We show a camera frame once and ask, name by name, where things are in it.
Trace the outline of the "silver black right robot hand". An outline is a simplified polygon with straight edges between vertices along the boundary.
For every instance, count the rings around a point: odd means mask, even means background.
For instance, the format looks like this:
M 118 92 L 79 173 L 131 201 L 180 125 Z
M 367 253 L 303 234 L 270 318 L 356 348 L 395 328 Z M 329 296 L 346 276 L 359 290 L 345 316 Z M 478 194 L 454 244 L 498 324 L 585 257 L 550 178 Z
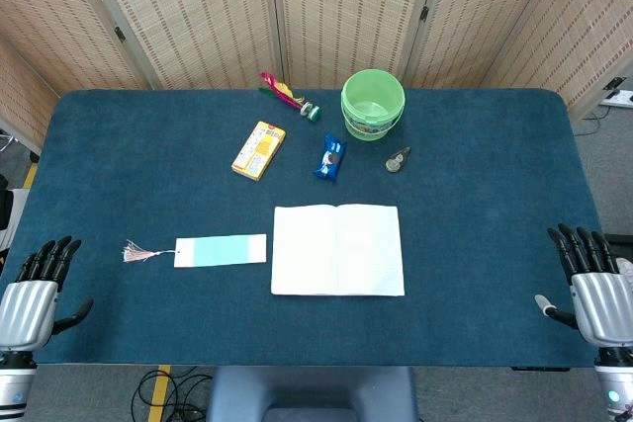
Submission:
M 594 347 L 633 348 L 633 292 L 604 235 L 563 223 L 547 234 L 558 252 L 574 311 L 565 312 L 536 295 L 541 312 L 579 331 Z

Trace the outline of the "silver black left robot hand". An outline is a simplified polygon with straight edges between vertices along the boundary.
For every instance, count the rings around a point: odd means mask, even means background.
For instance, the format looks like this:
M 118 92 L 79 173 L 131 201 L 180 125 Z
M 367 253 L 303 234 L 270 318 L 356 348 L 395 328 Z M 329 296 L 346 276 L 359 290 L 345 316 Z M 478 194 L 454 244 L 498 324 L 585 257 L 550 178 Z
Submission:
M 87 317 L 94 304 L 92 298 L 71 315 L 55 317 L 71 261 L 81 244 L 79 239 L 64 236 L 46 242 L 28 256 L 0 299 L 0 352 L 35 352 L 52 336 Z

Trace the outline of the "blue white tasselled bookmark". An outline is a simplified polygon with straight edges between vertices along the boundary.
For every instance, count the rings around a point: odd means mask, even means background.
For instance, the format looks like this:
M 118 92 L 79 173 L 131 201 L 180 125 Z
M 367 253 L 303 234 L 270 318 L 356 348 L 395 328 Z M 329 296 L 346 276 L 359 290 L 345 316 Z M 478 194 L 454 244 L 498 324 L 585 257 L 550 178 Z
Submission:
M 171 250 L 151 251 L 131 240 L 123 249 L 123 261 L 145 262 L 162 254 L 172 254 L 175 268 L 220 267 L 266 262 L 265 234 L 177 238 Z

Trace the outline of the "white lined notebook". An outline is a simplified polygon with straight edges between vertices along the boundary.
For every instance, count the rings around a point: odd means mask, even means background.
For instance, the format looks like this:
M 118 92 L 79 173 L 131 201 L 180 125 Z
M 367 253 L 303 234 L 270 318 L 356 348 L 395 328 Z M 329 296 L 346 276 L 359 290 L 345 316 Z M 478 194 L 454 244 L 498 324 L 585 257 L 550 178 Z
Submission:
M 362 204 L 277 207 L 271 293 L 403 296 L 398 209 Z

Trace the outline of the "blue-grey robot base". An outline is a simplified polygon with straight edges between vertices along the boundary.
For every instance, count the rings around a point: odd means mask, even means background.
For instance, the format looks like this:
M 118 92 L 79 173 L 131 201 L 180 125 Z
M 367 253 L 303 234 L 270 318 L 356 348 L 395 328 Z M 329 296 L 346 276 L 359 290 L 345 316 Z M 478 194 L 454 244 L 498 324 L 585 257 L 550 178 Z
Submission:
M 409 367 L 219 367 L 206 422 L 419 422 Z

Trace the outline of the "white shoe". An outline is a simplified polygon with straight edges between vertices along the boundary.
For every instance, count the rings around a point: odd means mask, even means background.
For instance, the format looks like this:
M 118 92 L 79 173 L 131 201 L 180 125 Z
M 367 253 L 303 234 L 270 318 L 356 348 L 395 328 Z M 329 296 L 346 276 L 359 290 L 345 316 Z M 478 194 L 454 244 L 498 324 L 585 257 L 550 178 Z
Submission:
M 616 264 L 619 273 L 625 278 L 631 291 L 633 292 L 633 262 L 624 257 L 617 257 Z

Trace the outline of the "black white floor object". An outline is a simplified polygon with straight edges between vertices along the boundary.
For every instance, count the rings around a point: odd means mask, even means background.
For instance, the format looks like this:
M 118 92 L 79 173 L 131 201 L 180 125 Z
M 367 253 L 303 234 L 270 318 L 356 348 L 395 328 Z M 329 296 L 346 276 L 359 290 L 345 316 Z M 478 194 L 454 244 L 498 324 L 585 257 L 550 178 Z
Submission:
M 0 258 L 5 259 L 17 231 L 29 189 L 9 189 L 8 180 L 0 174 Z

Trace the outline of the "blue table cloth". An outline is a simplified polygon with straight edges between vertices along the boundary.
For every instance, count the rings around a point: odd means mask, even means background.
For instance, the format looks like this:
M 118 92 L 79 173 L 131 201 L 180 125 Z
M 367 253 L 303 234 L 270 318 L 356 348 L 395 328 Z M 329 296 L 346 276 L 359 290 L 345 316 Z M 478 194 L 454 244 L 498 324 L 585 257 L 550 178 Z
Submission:
M 52 239 L 80 239 L 57 313 L 87 318 L 41 364 L 588 367 L 595 351 L 545 317 L 572 306 L 547 230 L 599 229 L 562 99 L 540 89 L 409 90 L 382 139 L 351 137 L 336 91 L 316 123 L 255 90 L 75 91 L 56 105 L 0 294 Z M 259 181 L 231 170 L 256 124 L 286 132 Z M 347 143 L 335 181 L 324 138 Z M 398 173 L 388 158 L 409 146 Z M 271 293 L 269 264 L 123 261 L 131 240 L 271 234 L 277 207 L 394 206 L 405 295 Z

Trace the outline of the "white power strip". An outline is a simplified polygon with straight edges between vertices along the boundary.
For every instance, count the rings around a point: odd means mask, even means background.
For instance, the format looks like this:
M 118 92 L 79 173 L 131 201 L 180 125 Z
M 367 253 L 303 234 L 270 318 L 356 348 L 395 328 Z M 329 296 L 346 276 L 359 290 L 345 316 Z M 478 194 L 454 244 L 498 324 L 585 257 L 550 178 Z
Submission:
M 599 104 L 604 107 L 633 109 L 633 91 L 613 90 Z

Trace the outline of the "small dark correction tape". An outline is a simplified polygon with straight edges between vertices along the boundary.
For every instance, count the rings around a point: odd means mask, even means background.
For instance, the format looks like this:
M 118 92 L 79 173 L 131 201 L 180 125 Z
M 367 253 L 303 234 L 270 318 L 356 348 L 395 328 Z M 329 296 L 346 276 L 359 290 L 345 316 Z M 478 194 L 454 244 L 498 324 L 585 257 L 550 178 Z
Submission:
M 406 146 L 391 155 L 385 163 L 387 171 L 390 173 L 398 173 L 401 171 L 407 162 L 409 154 L 410 147 Z

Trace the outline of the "yellow card box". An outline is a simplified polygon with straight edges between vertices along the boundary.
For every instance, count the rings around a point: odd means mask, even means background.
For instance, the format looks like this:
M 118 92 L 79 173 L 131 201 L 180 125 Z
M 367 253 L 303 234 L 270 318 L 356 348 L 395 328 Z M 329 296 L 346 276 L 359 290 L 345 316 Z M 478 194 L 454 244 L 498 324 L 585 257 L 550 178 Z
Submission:
M 286 132 L 259 121 L 231 164 L 231 170 L 259 181 L 283 143 Z

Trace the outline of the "green plastic bucket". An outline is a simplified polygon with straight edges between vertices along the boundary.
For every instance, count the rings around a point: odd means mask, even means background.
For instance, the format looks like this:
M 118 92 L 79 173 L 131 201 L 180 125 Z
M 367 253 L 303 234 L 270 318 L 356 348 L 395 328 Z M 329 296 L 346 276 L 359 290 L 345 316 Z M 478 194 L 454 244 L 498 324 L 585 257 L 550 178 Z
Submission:
M 348 132 L 360 140 L 375 141 L 398 123 L 405 110 L 406 95 L 391 73 L 365 69 L 345 81 L 340 101 Z

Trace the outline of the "blue cookie packet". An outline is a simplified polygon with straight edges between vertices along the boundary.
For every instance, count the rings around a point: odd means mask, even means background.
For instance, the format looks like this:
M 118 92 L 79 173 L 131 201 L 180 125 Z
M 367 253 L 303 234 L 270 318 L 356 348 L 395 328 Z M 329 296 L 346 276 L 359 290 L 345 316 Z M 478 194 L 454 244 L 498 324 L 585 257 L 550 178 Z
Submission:
M 324 138 L 323 154 L 313 174 L 324 180 L 335 181 L 345 156 L 347 143 L 328 133 Z

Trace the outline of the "pink feather shuttlecock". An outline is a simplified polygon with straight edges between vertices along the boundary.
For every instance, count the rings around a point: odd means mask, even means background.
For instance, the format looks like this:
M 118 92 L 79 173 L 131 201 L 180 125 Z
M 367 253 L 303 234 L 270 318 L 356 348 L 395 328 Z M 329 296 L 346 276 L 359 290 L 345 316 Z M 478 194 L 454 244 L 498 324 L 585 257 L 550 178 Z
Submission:
M 261 72 L 260 78 L 264 83 L 264 86 L 259 88 L 260 92 L 279 99 L 312 123 L 316 123 L 320 119 L 321 110 L 319 106 L 308 101 L 305 97 L 296 96 L 286 83 L 278 80 L 272 73 Z

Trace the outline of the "woven folding screen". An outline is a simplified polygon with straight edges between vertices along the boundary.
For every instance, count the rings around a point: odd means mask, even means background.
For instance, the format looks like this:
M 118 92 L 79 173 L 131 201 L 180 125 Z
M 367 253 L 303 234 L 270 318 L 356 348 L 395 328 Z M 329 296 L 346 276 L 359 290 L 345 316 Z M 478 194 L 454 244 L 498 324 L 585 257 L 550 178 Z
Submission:
M 238 89 L 262 71 L 338 88 L 557 92 L 578 119 L 633 63 L 633 0 L 0 0 L 0 127 L 43 148 L 84 89 Z

